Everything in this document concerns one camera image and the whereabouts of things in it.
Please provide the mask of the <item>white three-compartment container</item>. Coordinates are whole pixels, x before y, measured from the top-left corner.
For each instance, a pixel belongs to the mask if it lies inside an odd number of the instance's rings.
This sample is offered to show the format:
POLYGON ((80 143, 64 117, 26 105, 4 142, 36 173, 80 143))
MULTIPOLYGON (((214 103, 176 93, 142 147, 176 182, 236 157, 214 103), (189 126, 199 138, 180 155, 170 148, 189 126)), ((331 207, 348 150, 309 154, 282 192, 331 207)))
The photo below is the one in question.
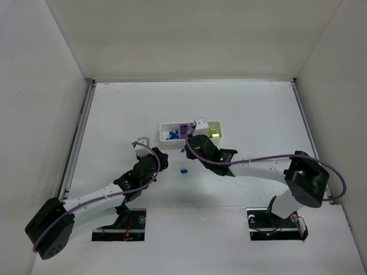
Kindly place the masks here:
MULTIPOLYGON (((168 145, 168 146, 176 146, 176 147, 183 147, 185 145, 185 140, 178 139, 178 140, 166 140, 166 138, 169 135, 170 131, 178 131, 181 124, 188 124, 189 122, 180 122, 180 123, 162 123, 159 126, 159 140, 168 145)), ((222 139, 222 129, 221 124, 219 121, 208 121, 209 129, 215 129, 217 133, 221 135, 220 139, 211 139, 210 140, 214 143, 219 143, 219 141, 222 139)))

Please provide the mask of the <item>purple curved studded lego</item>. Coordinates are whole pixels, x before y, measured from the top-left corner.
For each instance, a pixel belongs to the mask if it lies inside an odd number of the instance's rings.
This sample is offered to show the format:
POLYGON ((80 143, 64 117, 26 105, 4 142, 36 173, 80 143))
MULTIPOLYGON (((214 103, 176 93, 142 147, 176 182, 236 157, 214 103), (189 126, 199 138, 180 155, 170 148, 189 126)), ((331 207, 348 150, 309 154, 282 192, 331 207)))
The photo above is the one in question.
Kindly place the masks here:
POLYGON ((188 133, 189 133, 189 125, 181 124, 179 127, 179 138, 182 140, 186 139, 188 133))

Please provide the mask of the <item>large blue curved lego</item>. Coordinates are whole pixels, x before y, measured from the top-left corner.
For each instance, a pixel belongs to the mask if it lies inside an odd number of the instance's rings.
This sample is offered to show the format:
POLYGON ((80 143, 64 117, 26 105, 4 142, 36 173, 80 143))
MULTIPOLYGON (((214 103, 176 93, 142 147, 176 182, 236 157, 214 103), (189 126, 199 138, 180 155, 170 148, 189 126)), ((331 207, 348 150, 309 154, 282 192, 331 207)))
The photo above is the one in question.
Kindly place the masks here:
POLYGON ((176 131, 170 131, 166 140, 178 140, 179 138, 180 138, 179 132, 176 130, 176 131))

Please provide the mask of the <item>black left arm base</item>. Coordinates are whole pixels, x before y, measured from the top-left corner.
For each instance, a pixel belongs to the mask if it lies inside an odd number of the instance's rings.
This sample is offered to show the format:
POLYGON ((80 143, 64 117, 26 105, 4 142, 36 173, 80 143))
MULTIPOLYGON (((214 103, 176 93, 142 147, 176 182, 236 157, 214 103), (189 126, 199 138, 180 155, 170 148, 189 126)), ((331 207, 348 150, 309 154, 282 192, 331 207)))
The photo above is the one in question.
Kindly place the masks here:
POLYGON ((145 240, 146 209, 129 209, 126 205, 116 208, 117 219, 111 225, 92 232, 94 242, 140 242, 145 240))

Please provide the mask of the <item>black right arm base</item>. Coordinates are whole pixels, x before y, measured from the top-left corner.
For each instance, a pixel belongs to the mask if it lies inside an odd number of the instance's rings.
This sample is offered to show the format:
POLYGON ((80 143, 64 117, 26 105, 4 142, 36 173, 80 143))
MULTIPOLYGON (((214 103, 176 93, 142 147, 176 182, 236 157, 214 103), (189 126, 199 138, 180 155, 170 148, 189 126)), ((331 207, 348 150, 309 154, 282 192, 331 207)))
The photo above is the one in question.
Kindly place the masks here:
POLYGON ((309 230, 303 217, 293 212, 283 219, 271 212, 274 196, 267 208, 247 208, 251 241, 305 241, 309 230))

